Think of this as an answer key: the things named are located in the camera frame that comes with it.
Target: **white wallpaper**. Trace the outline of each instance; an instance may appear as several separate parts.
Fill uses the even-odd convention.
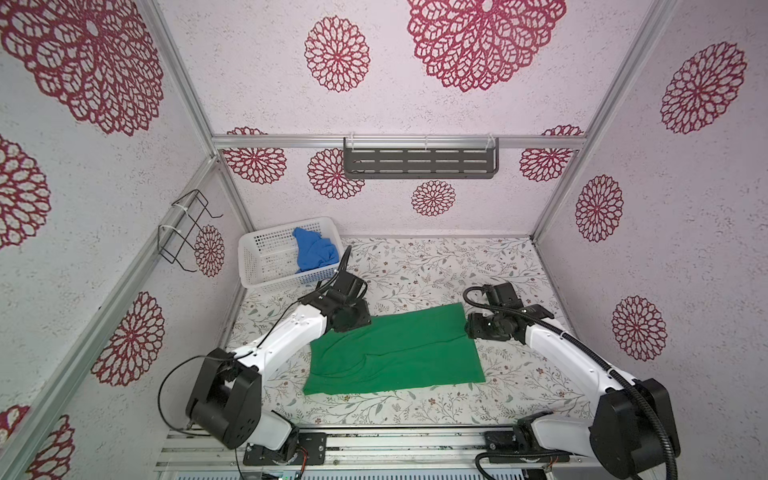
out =
[[[679,6],[541,241],[581,338],[669,390],[680,478],[765,476],[766,25]]]
[[[268,134],[584,127],[650,1],[478,0],[462,12],[454,3],[160,1],[221,134],[244,125]]]
[[[365,180],[364,184],[344,178],[333,181],[341,168],[339,151],[317,157],[318,152],[323,151],[284,151],[285,168],[280,176],[272,175],[277,177],[272,183],[235,175],[257,228],[331,217],[342,235],[525,235],[533,230],[556,183],[524,177],[520,150],[501,151],[499,172],[491,180]]]
[[[36,159],[51,191],[36,236],[0,250],[2,411],[32,401],[204,153],[167,83],[159,118],[128,137],[78,123],[3,51],[0,71],[0,135]]]
[[[0,444],[205,157],[111,6],[0,2]]]
[[[210,212],[223,214],[210,218],[203,213],[199,222],[221,235],[223,262],[198,263],[189,247],[182,249],[180,259],[197,272],[159,261],[137,296],[143,308],[129,310],[131,314],[100,357],[104,361],[94,364],[64,410],[71,445],[54,444],[50,452],[56,454],[55,461],[41,465],[41,470],[56,474],[53,478],[147,478],[168,432],[157,413],[161,380],[178,363],[217,346],[240,282],[237,241],[244,232],[219,174],[212,175],[201,190],[210,201]],[[179,229],[187,232],[191,227],[187,219]],[[199,230],[192,228],[190,241],[195,245]],[[180,428],[188,422],[184,407],[200,362],[177,370],[163,388],[164,414]]]

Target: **leaf pattern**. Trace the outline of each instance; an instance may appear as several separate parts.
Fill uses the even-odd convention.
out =
[[[529,240],[510,238],[346,238],[349,270],[369,283],[372,315],[423,310],[462,301],[472,285],[510,282],[526,304],[561,308]],[[279,293],[249,291],[230,348],[263,335],[311,286]],[[263,380],[263,407],[298,425],[499,424],[542,410],[590,415],[576,386],[543,356],[515,342],[476,340],[485,383],[390,392],[304,396],[310,347]]]

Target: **white plastic basket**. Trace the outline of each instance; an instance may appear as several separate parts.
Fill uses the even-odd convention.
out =
[[[338,262],[308,272],[296,273],[299,269],[296,263],[299,258],[299,245],[293,237],[293,229],[296,227],[317,232],[321,237],[331,240],[339,251],[339,258],[344,253],[336,225],[328,217],[246,233],[240,238],[237,246],[240,282],[244,287],[270,293],[311,285],[333,276],[333,271],[339,266]]]

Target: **red floral pattern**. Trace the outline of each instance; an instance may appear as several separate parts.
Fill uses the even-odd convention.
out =
[[[711,124],[736,99],[744,70],[744,52],[727,41],[688,58],[661,99],[661,120],[667,129],[688,134]]]
[[[306,174],[310,183],[328,198],[354,197],[365,186],[365,180],[350,180],[344,174],[344,156],[338,148],[319,151],[310,159]]]
[[[51,211],[50,196],[35,159],[0,136],[0,249],[35,236]]]
[[[56,430],[45,439],[42,449],[27,469],[29,480],[61,480],[69,472],[69,462],[74,453],[74,428],[69,425],[69,415],[62,415]]]
[[[163,309],[148,292],[140,292],[91,367],[91,373],[99,383],[112,386],[127,386],[139,380],[157,359],[164,335]]]
[[[427,75],[488,90],[533,61],[565,15],[565,0],[409,0],[408,32]]]
[[[611,323],[619,347],[637,360],[655,359],[667,345],[667,324],[645,298],[628,296],[620,301]]]
[[[194,259],[205,276],[216,276],[224,265],[224,240],[213,225],[206,225],[194,241]]]
[[[266,135],[258,128],[238,127],[229,135]],[[282,148],[228,148],[221,154],[232,171],[255,184],[271,184],[286,172],[286,156]]]
[[[133,135],[159,115],[163,71],[131,0],[0,0],[0,35],[77,120]]]
[[[576,202],[576,226],[591,242],[605,240],[619,225],[624,200],[619,183],[608,175],[588,181]]]
[[[368,73],[371,59],[366,37],[346,18],[325,17],[304,42],[306,66],[331,91],[348,91]]]
[[[545,130],[543,135],[582,135],[584,132],[573,125],[558,125]],[[520,157],[520,171],[523,176],[545,182],[560,177],[571,155],[570,148],[528,148]]]
[[[0,447],[10,438],[18,423],[29,411],[28,406],[14,405],[0,413]]]
[[[419,185],[411,196],[411,205],[421,215],[436,217],[453,206],[456,192],[450,184],[441,180],[430,180]]]

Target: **green cloth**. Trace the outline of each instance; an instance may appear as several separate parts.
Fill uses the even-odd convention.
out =
[[[373,317],[371,325],[347,333],[328,332],[311,343],[304,395],[485,382],[465,324],[461,303],[453,303]]]

